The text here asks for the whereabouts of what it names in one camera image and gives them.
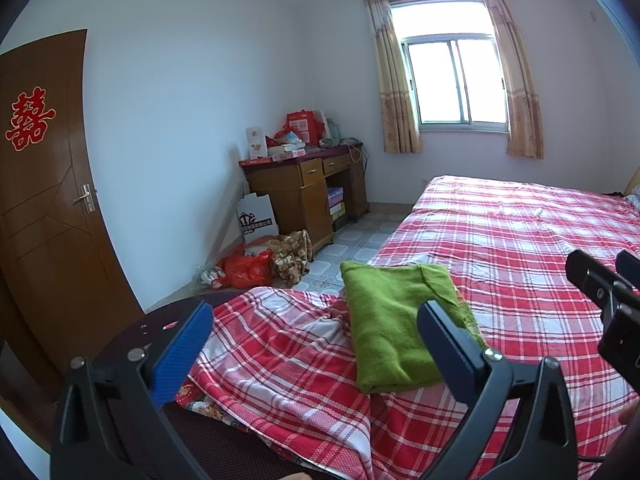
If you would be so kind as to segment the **red plastic bag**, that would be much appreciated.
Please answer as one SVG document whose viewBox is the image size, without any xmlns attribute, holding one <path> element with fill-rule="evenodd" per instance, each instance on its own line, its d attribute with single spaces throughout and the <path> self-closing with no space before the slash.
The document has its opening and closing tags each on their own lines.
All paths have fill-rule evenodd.
<svg viewBox="0 0 640 480">
<path fill-rule="evenodd" d="M 216 288 L 249 289 L 270 286 L 272 252 L 270 249 L 257 256 L 247 256 L 240 250 L 223 258 L 217 264 L 218 275 L 213 279 Z"/>
</svg>

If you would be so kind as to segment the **stacked boxes under desk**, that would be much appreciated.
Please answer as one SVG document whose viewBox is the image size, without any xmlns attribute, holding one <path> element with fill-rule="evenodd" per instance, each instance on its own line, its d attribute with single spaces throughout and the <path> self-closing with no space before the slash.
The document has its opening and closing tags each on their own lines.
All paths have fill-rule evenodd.
<svg viewBox="0 0 640 480">
<path fill-rule="evenodd" d="M 328 201 L 332 228 L 338 231 L 346 222 L 344 188 L 328 188 Z"/>
</svg>

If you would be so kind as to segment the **window with white frame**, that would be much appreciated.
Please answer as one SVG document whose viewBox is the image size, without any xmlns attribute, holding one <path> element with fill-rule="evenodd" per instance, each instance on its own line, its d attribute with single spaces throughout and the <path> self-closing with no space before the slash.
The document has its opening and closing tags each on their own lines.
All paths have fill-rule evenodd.
<svg viewBox="0 0 640 480">
<path fill-rule="evenodd" d="M 392 15 L 420 130 L 508 132 L 506 83 L 485 3 L 397 0 Z"/>
</svg>

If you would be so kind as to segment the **right beige floral curtain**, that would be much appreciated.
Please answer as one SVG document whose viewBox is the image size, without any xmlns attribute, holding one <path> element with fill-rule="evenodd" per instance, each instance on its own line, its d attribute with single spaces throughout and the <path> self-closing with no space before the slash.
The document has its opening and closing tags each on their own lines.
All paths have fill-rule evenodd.
<svg viewBox="0 0 640 480">
<path fill-rule="evenodd" d="M 539 96 L 526 47 L 508 0 L 483 0 L 492 26 L 506 84 L 511 156 L 544 158 L 544 132 Z"/>
</svg>

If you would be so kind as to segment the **brown wooden door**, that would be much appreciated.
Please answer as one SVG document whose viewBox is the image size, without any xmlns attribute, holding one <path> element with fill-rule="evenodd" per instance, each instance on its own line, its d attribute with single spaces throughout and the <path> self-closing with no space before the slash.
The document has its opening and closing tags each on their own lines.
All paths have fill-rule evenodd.
<svg viewBox="0 0 640 480">
<path fill-rule="evenodd" d="M 84 122 L 87 34 L 62 32 L 1 58 L 1 404 L 48 446 L 64 375 L 142 310 L 101 214 Z M 44 139 L 17 152 L 11 105 L 35 86 L 56 110 Z M 96 211 L 73 205 L 89 183 Z"/>
</svg>

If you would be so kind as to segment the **beige floral curtain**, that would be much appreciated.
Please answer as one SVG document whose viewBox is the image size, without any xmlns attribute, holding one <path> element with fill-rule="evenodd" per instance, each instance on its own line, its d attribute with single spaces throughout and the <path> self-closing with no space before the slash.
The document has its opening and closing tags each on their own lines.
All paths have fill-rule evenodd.
<svg viewBox="0 0 640 480">
<path fill-rule="evenodd" d="M 395 32 L 390 0 L 363 0 L 369 15 L 378 70 L 384 151 L 418 154 L 422 142 L 406 64 Z"/>
<path fill-rule="evenodd" d="M 544 132 L 539 96 L 526 47 L 508 0 L 483 0 L 492 26 L 506 84 L 511 156 L 544 158 Z"/>
</svg>

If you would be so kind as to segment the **red white plaid bed sheet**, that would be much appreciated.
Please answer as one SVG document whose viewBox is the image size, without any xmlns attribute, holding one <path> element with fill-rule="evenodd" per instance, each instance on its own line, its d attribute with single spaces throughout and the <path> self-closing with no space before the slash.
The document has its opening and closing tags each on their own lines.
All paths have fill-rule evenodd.
<svg viewBox="0 0 640 480">
<path fill-rule="evenodd" d="M 621 197 L 446 176 L 427 185 L 372 261 L 446 266 L 491 347 L 515 361 L 561 363 L 587 478 L 634 394 L 599 356 L 599 309 L 566 279 L 575 249 L 608 265 L 638 252 L 638 209 Z M 345 295 L 272 287 L 216 307 L 177 402 L 342 479 L 419 477 L 464 413 L 444 385 L 360 392 Z"/>
</svg>

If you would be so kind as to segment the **red gift box on desk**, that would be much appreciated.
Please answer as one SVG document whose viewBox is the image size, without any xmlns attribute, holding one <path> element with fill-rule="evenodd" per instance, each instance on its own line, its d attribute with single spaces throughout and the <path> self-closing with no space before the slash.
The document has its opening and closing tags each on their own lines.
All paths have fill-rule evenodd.
<svg viewBox="0 0 640 480">
<path fill-rule="evenodd" d="M 294 131 L 305 144 L 318 146 L 324 131 L 323 122 L 313 110 L 298 110 L 286 115 L 286 126 Z"/>
</svg>

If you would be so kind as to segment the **green orange striped knit sweater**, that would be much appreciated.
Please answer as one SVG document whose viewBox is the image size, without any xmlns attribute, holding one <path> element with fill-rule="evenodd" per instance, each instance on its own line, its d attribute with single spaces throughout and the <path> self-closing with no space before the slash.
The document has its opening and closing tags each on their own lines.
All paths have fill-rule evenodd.
<svg viewBox="0 0 640 480">
<path fill-rule="evenodd" d="M 361 392 L 404 392 L 442 380 L 428 352 L 433 346 L 424 344 L 418 333 L 416 317 L 424 302 L 436 301 L 454 325 L 471 334 L 480 348 L 487 347 L 446 266 L 370 266 L 344 261 L 340 269 Z"/>
</svg>

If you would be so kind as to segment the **brown wooden desk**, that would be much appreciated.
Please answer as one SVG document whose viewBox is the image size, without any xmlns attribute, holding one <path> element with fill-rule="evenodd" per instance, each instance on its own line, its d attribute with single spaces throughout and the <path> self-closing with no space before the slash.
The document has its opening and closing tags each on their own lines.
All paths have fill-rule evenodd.
<svg viewBox="0 0 640 480">
<path fill-rule="evenodd" d="M 343 190 L 346 218 L 359 220 L 369 211 L 366 175 L 367 155 L 361 142 L 335 148 L 318 148 L 302 156 L 273 162 L 242 160 L 250 192 L 270 198 L 282 234 L 305 230 L 318 250 L 333 242 L 329 188 Z"/>
</svg>

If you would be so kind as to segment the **white card box on desk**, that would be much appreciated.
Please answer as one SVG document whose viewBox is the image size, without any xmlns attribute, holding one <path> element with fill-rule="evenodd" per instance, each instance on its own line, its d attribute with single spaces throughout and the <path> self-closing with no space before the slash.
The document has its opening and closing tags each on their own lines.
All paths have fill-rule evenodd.
<svg viewBox="0 0 640 480">
<path fill-rule="evenodd" d="M 266 158 L 268 145 L 262 127 L 250 127 L 245 130 L 250 159 Z"/>
</svg>

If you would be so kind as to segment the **white printed paper bag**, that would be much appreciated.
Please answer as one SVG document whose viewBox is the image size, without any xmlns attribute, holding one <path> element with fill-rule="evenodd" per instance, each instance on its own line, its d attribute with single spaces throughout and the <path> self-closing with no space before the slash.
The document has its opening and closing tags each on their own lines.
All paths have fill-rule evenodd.
<svg viewBox="0 0 640 480">
<path fill-rule="evenodd" d="M 236 207 L 245 244 L 265 236 L 278 236 L 279 227 L 268 195 L 247 194 Z"/>
</svg>

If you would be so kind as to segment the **red double happiness sticker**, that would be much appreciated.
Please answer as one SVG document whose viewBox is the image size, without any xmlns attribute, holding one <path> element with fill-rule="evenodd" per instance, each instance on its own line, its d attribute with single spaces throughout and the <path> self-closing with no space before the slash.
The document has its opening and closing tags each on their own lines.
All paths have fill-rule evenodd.
<svg viewBox="0 0 640 480">
<path fill-rule="evenodd" d="M 15 151 L 24 151 L 46 136 L 49 122 L 56 117 L 56 110 L 47 106 L 46 95 L 46 89 L 35 86 L 30 93 L 21 92 L 12 103 L 10 128 L 4 137 Z"/>
</svg>

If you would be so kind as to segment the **grey patterned pillow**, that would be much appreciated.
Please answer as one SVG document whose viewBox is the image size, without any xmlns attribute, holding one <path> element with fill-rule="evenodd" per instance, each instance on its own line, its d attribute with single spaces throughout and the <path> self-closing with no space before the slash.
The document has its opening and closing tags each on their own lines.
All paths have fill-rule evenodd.
<svg viewBox="0 0 640 480">
<path fill-rule="evenodd" d="M 636 185 L 631 190 L 630 194 L 625 197 L 625 200 L 628 203 L 631 203 L 632 206 L 639 209 L 640 208 L 640 185 Z"/>
</svg>

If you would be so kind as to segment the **left beige floral curtain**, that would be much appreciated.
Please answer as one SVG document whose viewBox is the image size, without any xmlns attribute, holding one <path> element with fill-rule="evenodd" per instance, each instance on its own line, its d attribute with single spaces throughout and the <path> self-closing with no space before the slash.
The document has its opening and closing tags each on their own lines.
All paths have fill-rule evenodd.
<svg viewBox="0 0 640 480">
<path fill-rule="evenodd" d="M 418 154 L 422 142 L 406 64 L 395 32 L 390 0 L 363 0 L 369 15 L 378 70 L 384 151 Z"/>
</svg>

